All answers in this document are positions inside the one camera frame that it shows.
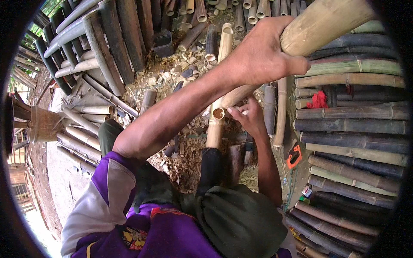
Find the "dirt floor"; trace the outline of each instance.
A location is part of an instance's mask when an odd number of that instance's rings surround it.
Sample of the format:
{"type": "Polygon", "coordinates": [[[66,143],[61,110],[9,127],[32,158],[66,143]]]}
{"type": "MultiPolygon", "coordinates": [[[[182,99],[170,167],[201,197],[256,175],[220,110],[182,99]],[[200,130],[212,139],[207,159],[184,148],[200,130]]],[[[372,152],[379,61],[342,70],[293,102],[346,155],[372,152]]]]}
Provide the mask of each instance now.
{"type": "MultiPolygon", "coordinates": [[[[218,32],[221,31],[221,27],[225,22],[234,24],[233,16],[222,12],[217,17],[211,18],[211,21],[217,25],[218,32]]],[[[183,34],[183,31],[175,30],[173,34],[175,49],[183,34]]],[[[240,34],[234,30],[233,48],[239,44],[244,36],[245,33],[240,34]]],[[[147,69],[138,72],[134,84],[126,88],[123,96],[124,101],[140,111],[146,90],[155,90],[157,92],[156,102],[158,102],[171,94],[179,81],[185,81],[184,85],[186,85],[214,68],[217,65],[216,61],[208,62],[204,60],[205,40],[206,30],[186,52],[177,50],[174,55],[163,59],[157,58],[154,53],[151,53],[147,69]],[[188,67],[196,69],[197,72],[194,73],[193,77],[185,79],[181,76],[181,73],[188,67]]],[[[99,69],[88,71],[88,73],[104,83],[104,78],[99,69]]],[[[288,84],[289,90],[292,92],[293,80],[290,80],[288,84]]],[[[63,104],[92,105],[107,103],[100,98],[94,90],[91,90],[87,83],[79,82],[79,85],[79,89],[69,97],[65,96],[60,89],[55,89],[51,101],[52,95],[46,93],[39,106],[60,112],[63,104]]],[[[258,101],[263,104],[262,91],[258,89],[254,92],[254,95],[258,101]]],[[[289,94],[289,98],[292,108],[288,110],[287,124],[291,124],[295,113],[295,99],[292,94],[289,94]]],[[[113,118],[117,119],[124,127],[130,123],[129,119],[120,119],[117,116],[113,116],[113,118]]],[[[171,158],[164,155],[164,150],[169,145],[174,145],[172,140],[163,150],[148,159],[157,169],[167,173],[171,182],[184,193],[195,192],[199,182],[201,150],[205,146],[208,119],[209,110],[207,109],[180,132],[178,155],[171,158]]],[[[224,154],[228,146],[245,142],[246,133],[242,127],[232,119],[226,118],[224,132],[222,142],[222,151],[224,154]]],[[[309,176],[309,166],[306,161],[308,153],[305,151],[303,151],[303,161],[294,170],[289,170],[285,166],[286,153],[291,147],[293,138],[298,138],[296,132],[294,132],[292,128],[287,127],[285,130],[284,148],[275,150],[285,209],[291,208],[301,196],[301,190],[307,183],[309,176]]],[[[72,161],[59,154],[57,146],[57,142],[48,142],[47,144],[35,143],[30,144],[29,150],[31,159],[33,160],[33,176],[31,178],[42,215],[49,229],[60,236],[62,225],[65,224],[67,216],[73,209],[75,202],[81,196],[84,187],[89,181],[89,177],[78,172],[77,169],[74,168],[75,164],[72,161]]],[[[300,146],[301,149],[304,150],[304,145],[301,144],[300,146]]],[[[247,185],[252,191],[257,192],[259,190],[257,172],[258,165],[255,154],[252,165],[246,166],[241,172],[240,183],[247,185]]]]}

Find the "bamboo pole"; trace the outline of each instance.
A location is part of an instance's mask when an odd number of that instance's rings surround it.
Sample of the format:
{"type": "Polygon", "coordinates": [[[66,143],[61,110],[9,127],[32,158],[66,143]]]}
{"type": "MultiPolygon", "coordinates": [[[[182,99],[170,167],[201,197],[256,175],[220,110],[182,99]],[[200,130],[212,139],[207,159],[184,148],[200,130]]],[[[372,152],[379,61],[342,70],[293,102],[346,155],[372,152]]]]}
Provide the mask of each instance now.
{"type": "Polygon", "coordinates": [[[257,21],[257,0],[252,0],[251,7],[248,10],[248,22],[250,24],[256,24],[257,21]]]}
{"type": "Polygon", "coordinates": [[[181,51],[187,51],[189,46],[194,42],[194,40],[201,34],[201,32],[208,26],[207,22],[202,22],[196,25],[195,28],[189,30],[186,37],[179,44],[178,48],[181,51]]]}
{"type": "Polygon", "coordinates": [[[135,80],[129,64],[126,44],[122,37],[115,0],[103,0],[99,2],[99,12],[103,21],[103,28],[109,43],[110,52],[115,60],[116,67],[127,87],[131,87],[135,80]]]}
{"type": "Polygon", "coordinates": [[[280,16],[280,0],[274,0],[272,2],[271,16],[272,17],[280,16]]]}
{"type": "Polygon", "coordinates": [[[96,115],[96,114],[80,114],[81,117],[88,119],[90,122],[94,123],[104,123],[106,120],[109,120],[109,116],[106,115],[96,115]]]}
{"type": "Polygon", "coordinates": [[[297,248],[297,251],[303,255],[305,255],[308,258],[328,258],[326,254],[320,253],[319,251],[305,245],[303,242],[298,240],[297,238],[294,238],[295,240],[295,246],[297,248]]]}
{"type": "Polygon", "coordinates": [[[322,247],[326,248],[327,250],[331,250],[333,253],[347,257],[347,258],[361,258],[361,254],[351,250],[350,248],[343,246],[335,241],[330,240],[329,238],[321,235],[320,233],[312,230],[311,228],[307,227],[305,224],[299,222],[297,219],[293,218],[292,216],[286,214],[285,220],[288,225],[294,228],[296,231],[303,234],[309,240],[313,241],[316,244],[321,245],[322,247]]]}
{"type": "Polygon", "coordinates": [[[80,130],[78,130],[78,129],[74,128],[73,126],[70,126],[70,125],[66,127],[66,131],[68,133],[70,133],[71,135],[73,135],[74,137],[81,140],[82,142],[87,143],[90,146],[92,146],[93,148],[100,151],[99,140],[94,138],[93,136],[87,135],[84,132],[82,132],[82,131],[80,131],[80,130]]]}
{"type": "Polygon", "coordinates": [[[322,157],[332,161],[340,162],[361,170],[366,170],[376,175],[385,176],[387,178],[401,179],[404,173],[404,168],[400,166],[394,166],[381,162],[374,162],[365,159],[358,159],[352,157],[346,157],[341,155],[316,152],[314,155],[322,157]]]}
{"type": "Polygon", "coordinates": [[[154,90],[147,90],[145,95],[143,96],[142,106],[140,108],[140,113],[143,114],[147,111],[150,107],[155,104],[156,99],[156,91],[154,90]]]}
{"type": "Polygon", "coordinates": [[[354,187],[357,187],[357,188],[360,188],[360,189],[363,189],[363,190],[366,190],[366,191],[369,191],[369,192],[373,192],[373,193],[376,193],[376,194],[383,194],[383,195],[393,196],[393,197],[397,196],[397,193],[394,193],[393,191],[389,192],[389,191],[371,186],[371,183],[366,184],[366,183],[357,181],[355,179],[351,179],[351,178],[348,178],[348,177],[344,177],[342,175],[338,175],[334,172],[331,172],[329,170],[326,170],[326,169],[323,169],[323,168],[320,168],[320,167],[317,167],[317,166],[312,166],[311,168],[309,168],[309,172],[312,175],[317,175],[317,176],[320,176],[322,178],[327,178],[327,179],[332,180],[334,182],[340,182],[340,183],[345,184],[345,185],[351,185],[351,186],[354,186],[354,187]]]}
{"type": "Polygon", "coordinates": [[[311,155],[309,156],[309,163],[343,177],[357,180],[389,192],[397,193],[400,189],[400,184],[393,179],[374,175],[368,171],[353,168],[335,161],[311,155]]]}
{"type": "Polygon", "coordinates": [[[297,78],[329,73],[384,73],[402,76],[400,64],[392,60],[364,59],[352,55],[338,58],[329,57],[310,63],[310,70],[304,75],[296,75],[297,78]]]}
{"type": "Polygon", "coordinates": [[[186,0],[186,13],[191,14],[195,10],[195,0],[186,0]]]}
{"type": "Polygon", "coordinates": [[[367,159],[381,163],[392,164],[396,166],[407,166],[407,155],[377,151],[371,149],[358,149],[338,146],[328,146],[320,144],[306,143],[306,149],[311,151],[319,151],[343,156],[349,156],[359,159],[367,159]]]}
{"type": "Polygon", "coordinates": [[[235,30],[244,31],[244,12],[242,10],[242,5],[235,6],[235,30]]]}
{"type": "Polygon", "coordinates": [[[293,123],[298,131],[388,133],[404,135],[408,131],[407,121],[384,119],[296,119],[293,123]]]}
{"type": "Polygon", "coordinates": [[[72,10],[70,15],[64,19],[64,21],[56,28],[56,34],[60,34],[66,27],[72,22],[78,19],[83,13],[93,8],[99,3],[99,0],[85,0],[82,1],[75,9],[72,10]]]}
{"type": "Polygon", "coordinates": [[[345,197],[355,199],[357,201],[362,201],[380,207],[393,208],[395,202],[395,197],[376,194],[350,185],[333,182],[326,178],[318,177],[316,175],[310,176],[309,184],[326,189],[336,194],[343,195],[345,197]]]}
{"type": "MultiPolygon", "coordinates": [[[[230,23],[222,26],[221,42],[218,52],[218,64],[224,60],[232,51],[233,30],[230,23]]],[[[225,111],[222,108],[220,97],[211,104],[211,114],[208,123],[208,134],[206,136],[206,148],[219,148],[223,134],[223,125],[225,123],[225,111]]]]}
{"type": "Polygon", "coordinates": [[[334,73],[295,79],[297,88],[308,88],[328,84],[382,85],[405,88],[402,77],[379,73],[334,73]]]}
{"type": "Polygon", "coordinates": [[[208,25],[208,30],[206,31],[205,59],[207,61],[214,61],[216,59],[217,47],[216,26],[210,24],[208,25]]]}
{"type": "Polygon", "coordinates": [[[300,219],[311,227],[321,231],[329,236],[344,241],[346,243],[368,249],[373,244],[373,238],[358,232],[348,230],[346,228],[338,227],[334,224],[323,221],[319,218],[311,216],[299,209],[292,208],[290,214],[300,219]]]}
{"type": "Polygon", "coordinates": [[[274,134],[276,107],[275,87],[267,83],[264,87],[264,122],[268,135],[274,134]]]}
{"type": "Polygon", "coordinates": [[[125,92],[125,87],[119,78],[115,63],[107,48],[97,11],[88,13],[82,20],[90,47],[96,56],[99,67],[109,87],[116,96],[122,96],[125,92]]]}
{"type": "Polygon", "coordinates": [[[257,18],[262,19],[267,14],[268,0],[260,0],[257,6],[257,18]]]}
{"type": "Polygon", "coordinates": [[[80,160],[78,158],[76,158],[74,155],[70,154],[67,150],[65,150],[63,147],[61,146],[57,146],[57,150],[63,154],[64,156],[66,156],[67,158],[69,158],[70,160],[72,160],[74,163],[77,164],[77,167],[80,167],[84,170],[86,170],[87,172],[89,172],[91,175],[93,175],[95,173],[95,167],[92,165],[89,165],[88,163],[86,163],[83,160],[80,160]]]}
{"type": "Polygon", "coordinates": [[[63,108],[63,112],[73,121],[79,123],[80,125],[82,125],[85,129],[93,132],[94,134],[97,135],[97,131],[99,130],[99,127],[97,127],[96,125],[92,124],[91,122],[89,122],[87,119],[81,117],[79,114],[74,113],[73,111],[71,111],[69,108],[64,107],[63,108]]]}
{"type": "Polygon", "coordinates": [[[138,117],[138,112],[131,108],[129,105],[127,105],[125,102],[120,100],[118,97],[116,97],[114,94],[109,92],[105,87],[100,85],[97,81],[95,81],[92,77],[90,77],[87,74],[83,75],[83,79],[94,89],[96,90],[99,94],[101,94],[106,100],[108,100],[110,103],[113,103],[114,105],[120,107],[122,110],[125,112],[129,113],[131,116],[134,118],[138,117]]]}
{"type": "Polygon", "coordinates": [[[330,146],[375,149],[402,154],[407,154],[409,150],[407,139],[376,136],[374,134],[301,132],[300,141],[330,146]]]}

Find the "bamboo tube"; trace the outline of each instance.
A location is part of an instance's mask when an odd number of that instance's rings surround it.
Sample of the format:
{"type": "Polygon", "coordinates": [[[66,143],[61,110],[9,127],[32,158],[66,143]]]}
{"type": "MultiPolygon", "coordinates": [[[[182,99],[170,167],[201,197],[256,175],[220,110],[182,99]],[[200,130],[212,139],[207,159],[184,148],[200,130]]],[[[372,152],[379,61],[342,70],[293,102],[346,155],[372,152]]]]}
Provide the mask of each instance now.
{"type": "Polygon", "coordinates": [[[248,10],[248,22],[250,24],[256,24],[257,21],[257,0],[252,0],[251,7],[248,10]]]}
{"type": "Polygon", "coordinates": [[[381,21],[372,20],[368,21],[359,27],[351,30],[349,33],[385,33],[386,30],[383,27],[381,21]]]}
{"type": "Polygon", "coordinates": [[[387,35],[358,33],[346,34],[330,43],[324,45],[320,49],[328,49],[333,47],[351,47],[351,46],[368,46],[368,47],[388,47],[393,48],[393,43],[387,35]]]}
{"type": "Polygon", "coordinates": [[[235,30],[244,31],[244,12],[242,10],[242,5],[235,6],[235,30]]]}
{"type": "Polygon", "coordinates": [[[77,164],[77,167],[80,167],[80,168],[84,169],[85,171],[89,172],[91,175],[93,175],[95,173],[96,168],[94,166],[89,165],[88,163],[84,162],[83,160],[80,160],[80,159],[76,158],[74,155],[70,154],[63,147],[57,146],[57,150],[61,154],[63,154],[64,156],[66,156],[67,158],[69,158],[70,160],[75,162],[77,164]]]}
{"type": "Polygon", "coordinates": [[[195,0],[197,7],[197,20],[202,23],[207,21],[207,11],[205,10],[204,0],[195,0]]]}
{"type": "Polygon", "coordinates": [[[280,16],[288,15],[287,1],[290,0],[281,0],[280,2],[280,16]]]}
{"type": "Polygon", "coordinates": [[[301,132],[300,141],[359,149],[375,149],[393,153],[408,153],[407,139],[399,137],[380,137],[370,134],[301,132]]]}
{"type": "Polygon", "coordinates": [[[355,199],[357,201],[362,201],[368,204],[373,204],[385,208],[393,208],[395,201],[395,197],[376,194],[350,185],[333,182],[316,175],[310,176],[309,184],[326,189],[336,194],[343,195],[345,197],[355,199]]]}
{"type": "Polygon", "coordinates": [[[296,99],[295,100],[295,107],[297,109],[303,109],[307,107],[307,102],[308,103],[313,103],[313,99],[312,98],[308,98],[308,99],[296,99]]]}
{"type": "Polygon", "coordinates": [[[369,192],[373,192],[373,193],[376,193],[376,194],[382,194],[382,195],[393,196],[393,197],[397,196],[397,193],[395,193],[394,191],[389,192],[389,191],[371,186],[371,183],[366,184],[366,183],[357,181],[355,179],[351,179],[351,178],[348,178],[348,177],[337,175],[334,172],[331,172],[329,170],[326,170],[326,169],[323,169],[323,168],[320,168],[320,167],[317,167],[317,166],[312,166],[311,168],[309,168],[309,172],[312,175],[317,175],[317,176],[320,176],[322,178],[327,178],[327,179],[329,179],[331,181],[334,181],[334,182],[340,182],[342,184],[354,186],[354,187],[357,187],[357,188],[360,188],[360,189],[363,189],[363,190],[367,190],[369,192]]]}
{"type": "Polygon", "coordinates": [[[343,177],[357,180],[389,192],[397,193],[400,189],[400,184],[395,180],[374,175],[368,171],[353,168],[335,161],[311,155],[309,156],[309,163],[343,177]]]}
{"type": "Polygon", "coordinates": [[[186,13],[186,0],[181,0],[179,2],[179,14],[185,15],[186,13]]]}
{"type": "Polygon", "coordinates": [[[296,7],[295,1],[292,2],[290,5],[290,13],[293,18],[297,18],[298,14],[297,14],[297,7],[296,7]]]}
{"type": "Polygon", "coordinates": [[[99,140],[85,134],[84,132],[74,128],[73,126],[67,126],[66,127],[66,131],[68,133],[70,133],[71,135],[73,135],[74,137],[78,138],[79,140],[81,140],[82,142],[85,142],[87,144],[89,144],[90,146],[92,146],[93,148],[97,149],[98,151],[100,151],[100,145],[99,145],[99,140]]]}
{"type": "MultiPolygon", "coordinates": [[[[123,38],[125,39],[133,69],[135,72],[141,71],[145,68],[146,49],[139,24],[138,14],[136,12],[136,3],[134,0],[117,0],[116,4],[119,12],[119,22],[121,24],[123,38]]],[[[155,12],[152,13],[153,18],[157,19],[158,15],[155,12]]]]}
{"type": "Polygon", "coordinates": [[[285,119],[287,107],[287,78],[278,80],[278,110],[277,110],[277,127],[273,140],[274,147],[281,147],[284,140],[285,119]]]}
{"type": "Polygon", "coordinates": [[[215,6],[215,8],[220,11],[225,11],[227,9],[227,5],[228,5],[228,0],[219,0],[219,3],[215,6]]]}
{"type": "Polygon", "coordinates": [[[364,234],[360,234],[346,228],[338,227],[334,224],[311,216],[299,209],[292,208],[290,210],[290,214],[300,219],[304,223],[310,225],[311,227],[317,229],[318,231],[321,231],[346,243],[359,246],[364,249],[370,248],[370,246],[373,244],[373,238],[371,236],[366,236],[364,234]]]}
{"type": "Polygon", "coordinates": [[[383,59],[364,59],[357,56],[329,57],[311,61],[311,68],[304,75],[296,77],[309,77],[328,73],[384,73],[402,76],[398,62],[383,59]]]}
{"type": "Polygon", "coordinates": [[[83,79],[94,89],[96,90],[99,94],[101,94],[105,99],[107,99],[110,103],[113,103],[114,105],[120,107],[123,109],[125,112],[129,113],[131,116],[134,118],[138,117],[138,113],[135,109],[131,108],[128,106],[125,102],[120,100],[118,97],[113,95],[111,92],[109,92],[105,87],[100,85],[97,81],[95,81],[92,77],[90,77],[87,74],[83,75],[83,79]]]}
{"type": "Polygon", "coordinates": [[[186,37],[183,39],[183,41],[179,44],[178,48],[181,51],[186,51],[188,50],[189,46],[194,42],[194,40],[201,34],[201,32],[208,26],[208,23],[202,22],[198,25],[196,25],[195,28],[192,28],[188,33],[186,34],[186,37]]]}
{"type": "Polygon", "coordinates": [[[267,84],[264,88],[264,122],[268,135],[274,134],[276,107],[275,87],[271,84],[267,84]]]}
{"type": "Polygon", "coordinates": [[[72,89],[69,87],[69,85],[67,85],[66,81],[63,78],[55,77],[55,73],[57,72],[57,67],[55,63],[53,62],[52,58],[51,57],[46,58],[44,56],[44,53],[46,50],[46,44],[42,38],[39,38],[38,40],[36,40],[36,47],[47,69],[50,71],[50,74],[52,75],[53,79],[56,81],[56,83],[59,85],[59,87],[63,90],[63,92],[66,95],[70,95],[72,93],[72,89]]]}
{"type": "Polygon", "coordinates": [[[91,122],[89,122],[88,120],[86,120],[85,118],[81,117],[80,115],[74,113],[73,111],[71,111],[70,109],[68,109],[67,107],[63,108],[63,112],[73,121],[81,124],[85,129],[93,132],[94,134],[97,135],[97,131],[99,130],[99,127],[95,126],[94,124],[92,124],[91,122]]]}
{"type": "Polygon", "coordinates": [[[297,119],[372,118],[408,120],[409,110],[407,106],[332,107],[297,110],[295,116],[297,119]]]}
{"type": "Polygon", "coordinates": [[[403,167],[394,166],[386,163],[374,162],[365,159],[357,159],[323,152],[316,152],[315,155],[325,159],[337,161],[361,170],[366,170],[376,175],[381,175],[388,178],[401,179],[404,172],[403,167]]]}
{"type": "Polygon", "coordinates": [[[216,59],[216,26],[213,24],[208,25],[208,30],[206,31],[205,53],[205,59],[207,61],[214,61],[216,59]]]}
{"type": "Polygon", "coordinates": [[[150,107],[155,104],[156,99],[156,91],[154,90],[147,90],[145,95],[143,96],[142,106],[140,108],[140,113],[143,114],[147,111],[150,107]]]}
{"type": "Polygon", "coordinates": [[[296,97],[312,97],[314,94],[317,94],[320,89],[294,89],[294,95],[296,97]]]}
{"type": "Polygon", "coordinates": [[[395,88],[405,88],[402,77],[378,73],[335,73],[298,78],[295,80],[297,88],[308,88],[327,84],[361,84],[382,85],[395,88]]]}
{"type": "Polygon", "coordinates": [[[274,0],[272,2],[271,16],[272,17],[280,16],[280,0],[274,0]]]}
{"type": "Polygon", "coordinates": [[[375,16],[367,2],[357,0],[343,0],[334,4],[331,0],[316,1],[307,7],[305,14],[300,15],[299,19],[295,19],[285,28],[281,37],[281,48],[285,53],[295,56],[297,54],[291,51],[294,49],[300,55],[306,56],[325,45],[324,42],[336,39],[375,16]],[[318,21],[317,26],[314,25],[314,20],[318,21]],[[297,27],[309,24],[312,26],[306,33],[296,33],[297,27]],[[321,27],[323,33],[317,33],[321,27]]]}
{"type": "Polygon", "coordinates": [[[249,9],[249,8],[251,8],[252,7],[252,2],[253,2],[254,0],[244,0],[244,2],[242,3],[242,6],[245,8],[245,9],[249,9]]]}
{"type": "Polygon", "coordinates": [[[268,0],[260,0],[257,6],[257,18],[262,19],[268,13],[268,0]]]}
{"type": "Polygon", "coordinates": [[[125,92],[125,87],[119,78],[115,63],[107,48],[97,11],[88,13],[82,20],[90,47],[95,53],[99,67],[109,87],[116,96],[121,96],[125,92]]]}
{"type": "Polygon", "coordinates": [[[303,234],[309,240],[313,241],[316,244],[321,245],[327,250],[331,250],[333,253],[339,256],[343,256],[347,258],[361,258],[362,257],[359,253],[319,234],[318,232],[312,230],[311,228],[307,227],[305,224],[299,222],[297,219],[293,218],[292,216],[288,214],[285,215],[285,220],[288,225],[290,225],[296,231],[303,234]]]}
{"type": "Polygon", "coordinates": [[[338,54],[370,54],[376,58],[398,59],[398,54],[394,49],[387,47],[369,47],[369,46],[351,46],[351,47],[335,47],[323,50],[317,50],[314,53],[307,56],[307,60],[312,61],[320,58],[330,57],[338,54]]]}
{"type": "Polygon", "coordinates": [[[122,76],[123,82],[130,87],[135,80],[129,64],[126,44],[123,41],[115,0],[99,2],[99,12],[102,17],[103,28],[109,43],[110,52],[115,60],[116,67],[122,76]]]}
{"type": "Polygon", "coordinates": [[[295,240],[295,246],[297,248],[297,251],[299,253],[304,254],[308,258],[328,258],[326,254],[320,253],[319,251],[305,245],[303,242],[298,240],[297,238],[295,240]]]}
{"type": "Polygon", "coordinates": [[[396,166],[407,166],[407,155],[377,151],[371,149],[358,149],[338,146],[328,146],[320,144],[306,143],[306,149],[310,151],[319,151],[343,156],[349,156],[359,159],[367,159],[376,162],[392,164],[396,166]]]}
{"type": "Polygon", "coordinates": [[[195,0],[186,0],[186,13],[191,14],[195,10],[195,0]]]}
{"type": "Polygon", "coordinates": [[[296,119],[293,123],[298,131],[360,132],[360,133],[407,133],[407,121],[385,119],[296,119]]]}
{"type": "Polygon", "coordinates": [[[75,9],[72,10],[70,15],[64,19],[64,21],[56,28],[56,34],[60,34],[66,27],[79,18],[83,13],[93,8],[98,4],[99,0],[85,0],[82,1],[75,9]]]}
{"type": "Polygon", "coordinates": [[[106,115],[96,115],[96,114],[80,114],[81,117],[88,119],[90,122],[94,123],[104,123],[106,120],[109,120],[109,116],[106,115]]]}

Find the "man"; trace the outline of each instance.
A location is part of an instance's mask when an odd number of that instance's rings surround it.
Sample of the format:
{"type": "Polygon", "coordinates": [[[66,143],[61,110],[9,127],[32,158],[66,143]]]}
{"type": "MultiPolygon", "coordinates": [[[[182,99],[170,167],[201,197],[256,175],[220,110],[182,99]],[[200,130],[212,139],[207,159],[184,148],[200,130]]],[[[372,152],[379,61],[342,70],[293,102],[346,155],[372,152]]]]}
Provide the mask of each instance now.
{"type": "Polygon", "coordinates": [[[280,34],[292,20],[262,19],[215,69],[151,107],[125,130],[114,120],[102,124],[98,137],[104,157],[63,228],[64,258],[296,257],[277,211],[279,174],[254,98],[228,112],[255,139],[260,193],[244,185],[219,186],[218,149],[202,151],[196,194],[180,194],[146,162],[231,90],[305,74],[309,64],[304,57],[280,50],[280,34]]]}

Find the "dark bamboo pole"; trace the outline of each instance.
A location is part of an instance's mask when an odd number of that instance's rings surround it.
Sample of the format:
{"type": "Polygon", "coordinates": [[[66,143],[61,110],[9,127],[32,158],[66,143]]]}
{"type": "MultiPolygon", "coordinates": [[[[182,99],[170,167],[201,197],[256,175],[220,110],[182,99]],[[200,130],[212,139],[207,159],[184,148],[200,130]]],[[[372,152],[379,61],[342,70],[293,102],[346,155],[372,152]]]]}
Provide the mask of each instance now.
{"type": "Polygon", "coordinates": [[[310,206],[302,201],[298,201],[294,207],[316,218],[361,234],[377,236],[380,233],[380,230],[378,230],[377,228],[353,222],[344,217],[336,216],[334,214],[325,212],[322,209],[310,206]]]}
{"type": "Polygon", "coordinates": [[[57,72],[57,67],[54,64],[51,57],[45,58],[44,53],[46,51],[46,44],[42,38],[39,38],[35,42],[37,50],[39,51],[40,56],[42,57],[43,62],[45,63],[47,69],[50,71],[53,79],[59,85],[59,87],[63,90],[66,95],[70,95],[72,93],[72,89],[67,85],[66,81],[63,78],[56,78],[55,73],[57,72]]]}
{"type": "Polygon", "coordinates": [[[406,106],[333,107],[322,109],[300,109],[297,110],[295,114],[297,119],[372,118],[408,120],[409,108],[406,106]]]}
{"type": "Polygon", "coordinates": [[[400,137],[380,137],[370,134],[302,132],[300,141],[359,149],[375,149],[393,153],[408,153],[408,140],[400,137]]]}
{"type": "Polygon", "coordinates": [[[361,254],[335,242],[330,240],[329,238],[321,235],[320,233],[314,231],[313,229],[309,228],[305,224],[299,222],[297,219],[293,218],[292,216],[286,214],[285,220],[288,225],[294,228],[296,231],[303,234],[309,240],[313,241],[316,244],[321,245],[322,247],[326,248],[327,250],[332,251],[333,253],[343,256],[346,258],[361,258],[361,254]]]}
{"type": "Polygon", "coordinates": [[[218,55],[218,46],[216,43],[216,26],[208,25],[206,31],[206,45],[205,45],[205,59],[207,61],[214,61],[218,55]]]}
{"type": "Polygon", "coordinates": [[[385,208],[393,208],[395,197],[376,194],[357,187],[345,185],[338,182],[311,175],[309,184],[326,189],[330,192],[343,195],[358,201],[366,202],[368,204],[377,205],[385,208]]]}
{"type": "Polygon", "coordinates": [[[276,107],[275,87],[267,83],[264,88],[264,122],[268,135],[274,134],[276,107]]]}
{"type": "Polygon", "coordinates": [[[142,36],[145,42],[145,49],[149,51],[152,48],[152,36],[154,28],[152,23],[152,9],[150,1],[136,1],[138,10],[139,24],[142,29],[142,36]]]}
{"type": "Polygon", "coordinates": [[[145,69],[146,48],[142,37],[135,0],[118,0],[119,21],[135,72],[145,69]]]}
{"type": "Polygon", "coordinates": [[[92,11],[82,18],[86,36],[92,48],[102,73],[116,96],[122,96],[125,86],[119,78],[115,63],[112,61],[109,49],[103,36],[103,30],[99,23],[98,12],[92,11]]]}
{"type": "Polygon", "coordinates": [[[366,170],[376,175],[381,175],[388,178],[401,179],[404,173],[403,167],[390,165],[386,163],[374,162],[365,159],[357,159],[324,152],[316,152],[315,155],[325,159],[337,161],[349,166],[353,166],[361,170],[366,170]]]}
{"type": "Polygon", "coordinates": [[[126,45],[122,38],[115,0],[103,0],[99,2],[99,12],[103,21],[103,28],[109,43],[115,64],[126,86],[131,87],[135,76],[129,64],[126,45]]]}
{"type": "Polygon", "coordinates": [[[400,135],[405,135],[409,129],[407,121],[357,118],[296,119],[293,126],[298,131],[364,132],[400,135]]]}
{"type": "Polygon", "coordinates": [[[346,228],[338,227],[334,224],[323,221],[319,218],[311,216],[299,209],[292,208],[290,214],[304,223],[310,225],[318,231],[328,234],[334,238],[337,238],[346,243],[359,246],[364,249],[370,248],[373,243],[373,238],[371,236],[366,236],[364,234],[357,233],[346,228]]]}

